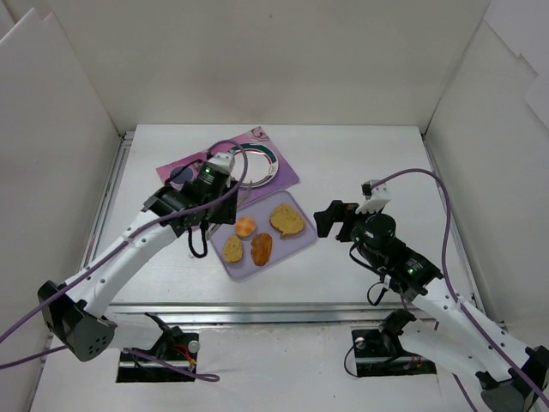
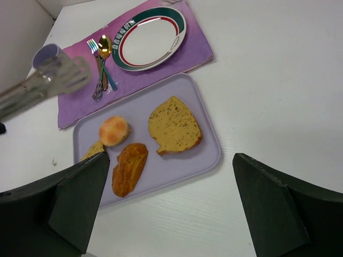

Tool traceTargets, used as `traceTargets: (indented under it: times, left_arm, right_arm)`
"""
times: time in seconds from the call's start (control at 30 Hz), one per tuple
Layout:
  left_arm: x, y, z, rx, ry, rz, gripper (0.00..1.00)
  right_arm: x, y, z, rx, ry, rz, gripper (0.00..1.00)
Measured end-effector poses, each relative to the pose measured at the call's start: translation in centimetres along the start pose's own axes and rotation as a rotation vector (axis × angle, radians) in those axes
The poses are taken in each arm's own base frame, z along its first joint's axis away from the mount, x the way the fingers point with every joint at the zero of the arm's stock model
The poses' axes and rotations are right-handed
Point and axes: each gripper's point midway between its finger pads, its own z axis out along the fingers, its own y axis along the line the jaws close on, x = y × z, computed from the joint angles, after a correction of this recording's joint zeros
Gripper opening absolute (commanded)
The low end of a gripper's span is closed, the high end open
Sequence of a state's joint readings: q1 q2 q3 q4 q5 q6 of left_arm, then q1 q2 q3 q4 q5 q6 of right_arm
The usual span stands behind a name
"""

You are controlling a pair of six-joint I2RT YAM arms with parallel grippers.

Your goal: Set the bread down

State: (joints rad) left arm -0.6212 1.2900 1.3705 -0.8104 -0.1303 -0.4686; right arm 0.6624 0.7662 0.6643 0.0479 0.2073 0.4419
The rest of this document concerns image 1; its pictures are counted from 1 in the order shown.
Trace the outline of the round bread bun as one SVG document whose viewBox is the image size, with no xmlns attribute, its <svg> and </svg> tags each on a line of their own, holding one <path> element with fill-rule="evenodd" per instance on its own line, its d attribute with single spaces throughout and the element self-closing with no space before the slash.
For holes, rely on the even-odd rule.
<svg viewBox="0 0 549 412">
<path fill-rule="evenodd" d="M 235 222 L 233 228 L 239 238 L 247 238 L 256 231 L 256 221 L 248 216 L 244 216 Z"/>
</svg>

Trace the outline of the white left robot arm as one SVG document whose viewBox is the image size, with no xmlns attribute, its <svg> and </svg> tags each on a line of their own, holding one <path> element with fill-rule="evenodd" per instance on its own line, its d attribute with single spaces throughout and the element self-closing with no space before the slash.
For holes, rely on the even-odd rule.
<svg viewBox="0 0 549 412">
<path fill-rule="evenodd" d="M 155 354 L 180 331 L 154 315 L 136 320 L 107 315 L 124 285 L 154 255 L 182 235 L 211 224 L 236 220 L 238 181 L 232 178 L 231 152 L 204 161 L 197 176 L 181 189 L 165 185 L 138 212 L 128 228 L 88 268 L 38 291 L 48 329 L 82 362 L 107 348 L 135 348 Z"/>
</svg>

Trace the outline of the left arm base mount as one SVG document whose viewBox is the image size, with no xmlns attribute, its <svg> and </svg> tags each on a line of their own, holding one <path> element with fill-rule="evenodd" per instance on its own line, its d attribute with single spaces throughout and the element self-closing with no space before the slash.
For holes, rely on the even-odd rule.
<svg viewBox="0 0 549 412">
<path fill-rule="evenodd" d="M 189 344 L 197 343 L 199 335 L 194 332 L 183 332 L 177 326 L 171 327 L 156 314 L 146 313 L 146 316 L 162 329 L 163 334 L 160 341 L 151 349 L 143 349 L 142 352 L 194 373 L 197 354 L 189 351 Z M 163 384 L 195 380 L 134 354 L 121 353 L 119 356 L 117 383 Z"/>
</svg>

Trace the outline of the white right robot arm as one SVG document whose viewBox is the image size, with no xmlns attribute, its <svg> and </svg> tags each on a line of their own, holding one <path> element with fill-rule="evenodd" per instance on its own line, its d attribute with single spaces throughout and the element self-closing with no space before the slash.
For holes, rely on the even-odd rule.
<svg viewBox="0 0 549 412">
<path fill-rule="evenodd" d="M 317 234 L 351 243 L 361 264 L 389 290 L 431 315 L 443 327 L 436 332 L 403 309 L 380 327 L 395 346 L 420 354 L 461 379 L 478 382 L 492 411 L 528 411 L 548 386 L 548 350 L 530 347 L 502 329 L 471 302 L 452 292 L 447 277 L 426 257 L 396 236 L 396 222 L 383 212 L 361 213 L 356 203 L 334 200 L 314 214 Z"/>
</svg>

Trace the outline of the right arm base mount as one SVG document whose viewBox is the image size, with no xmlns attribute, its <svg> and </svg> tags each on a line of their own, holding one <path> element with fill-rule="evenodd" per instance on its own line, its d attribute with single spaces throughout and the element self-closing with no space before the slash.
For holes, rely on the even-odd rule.
<svg viewBox="0 0 549 412">
<path fill-rule="evenodd" d="M 352 378 L 435 375 L 431 360 L 406 351 L 399 337 L 416 317 L 409 311 L 392 312 L 376 329 L 351 331 L 352 346 L 345 354 L 343 368 Z"/>
</svg>

